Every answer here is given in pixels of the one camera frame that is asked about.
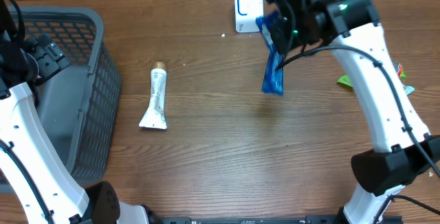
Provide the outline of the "blue snack packet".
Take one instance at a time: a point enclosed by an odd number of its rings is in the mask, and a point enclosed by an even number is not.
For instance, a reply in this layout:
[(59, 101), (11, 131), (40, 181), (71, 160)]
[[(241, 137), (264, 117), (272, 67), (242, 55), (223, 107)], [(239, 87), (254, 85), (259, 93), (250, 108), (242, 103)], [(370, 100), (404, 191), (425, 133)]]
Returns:
[(278, 17), (279, 11), (273, 11), (267, 16), (258, 17), (256, 24), (269, 50), (261, 91), (282, 96), (284, 94), (284, 74), (282, 69), (276, 71), (276, 68), (282, 62), (283, 55), (278, 53), (269, 31), (270, 28), (274, 27)]

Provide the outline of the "green clear snack bag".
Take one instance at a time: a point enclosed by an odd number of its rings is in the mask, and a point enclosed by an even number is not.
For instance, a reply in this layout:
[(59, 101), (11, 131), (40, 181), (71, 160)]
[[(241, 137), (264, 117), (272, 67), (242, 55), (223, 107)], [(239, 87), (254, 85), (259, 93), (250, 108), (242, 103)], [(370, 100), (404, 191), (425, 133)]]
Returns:
[[(395, 71), (397, 72), (397, 75), (400, 77), (401, 80), (406, 80), (406, 72), (404, 70), (404, 67), (401, 63), (393, 61), (393, 67), (395, 68)], [(346, 85), (348, 87), (352, 87), (351, 81), (347, 75), (341, 76), (337, 83)]]

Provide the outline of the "white tube with gold cap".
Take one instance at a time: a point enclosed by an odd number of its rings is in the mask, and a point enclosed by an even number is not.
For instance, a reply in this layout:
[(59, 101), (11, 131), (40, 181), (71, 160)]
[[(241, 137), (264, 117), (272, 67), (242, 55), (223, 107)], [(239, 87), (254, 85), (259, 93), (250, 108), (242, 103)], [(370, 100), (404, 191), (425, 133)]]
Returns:
[(153, 69), (151, 70), (151, 96), (148, 108), (139, 123), (140, 128), (167, 129), (167, 122), (164, 115), (166, 80), (166, 64), (161, 61), (154, 63)]

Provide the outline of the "teal white snack packet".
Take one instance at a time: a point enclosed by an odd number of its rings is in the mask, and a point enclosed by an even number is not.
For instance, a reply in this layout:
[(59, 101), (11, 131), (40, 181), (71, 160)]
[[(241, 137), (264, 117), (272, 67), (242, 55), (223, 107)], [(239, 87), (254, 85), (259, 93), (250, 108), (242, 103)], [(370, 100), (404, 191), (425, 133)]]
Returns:
[(414, 87), (404, 85), (404, 91), (405, 91), (407, 96), (410, 95), (414, 90), (415, 90)]

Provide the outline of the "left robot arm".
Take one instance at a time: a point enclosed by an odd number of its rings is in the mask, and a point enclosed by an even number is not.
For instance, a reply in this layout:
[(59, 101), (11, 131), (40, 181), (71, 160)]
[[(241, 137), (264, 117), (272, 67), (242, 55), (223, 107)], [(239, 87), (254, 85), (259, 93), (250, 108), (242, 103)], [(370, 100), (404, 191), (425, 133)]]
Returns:
[(1, 171), (28, 222), (152, 223), (146, 206), (119, 201), (109, 182), (84, 189), (68, 173), (37, 115), (36, 87), (71, 61), (46, 36), (26, 38), (15, 10), (17, 21), (1, 0)]

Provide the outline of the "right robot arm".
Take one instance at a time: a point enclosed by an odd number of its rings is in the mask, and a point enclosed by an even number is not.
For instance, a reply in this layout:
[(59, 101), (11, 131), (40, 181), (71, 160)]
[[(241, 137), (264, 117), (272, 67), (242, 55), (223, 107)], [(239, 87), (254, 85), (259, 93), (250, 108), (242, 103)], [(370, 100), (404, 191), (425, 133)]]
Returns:
[(366, 117), (372, 149), (354, 155), (357, 186), (333, 223), (383, 223), (389, 204), (427, 170), (436, 170), (439, 137), (414, 110), (388, 52), (372, 0), (266, 0), (269, 35), (282, 54), (277, 69), (298, 57), (330, 51), (349, 77)]

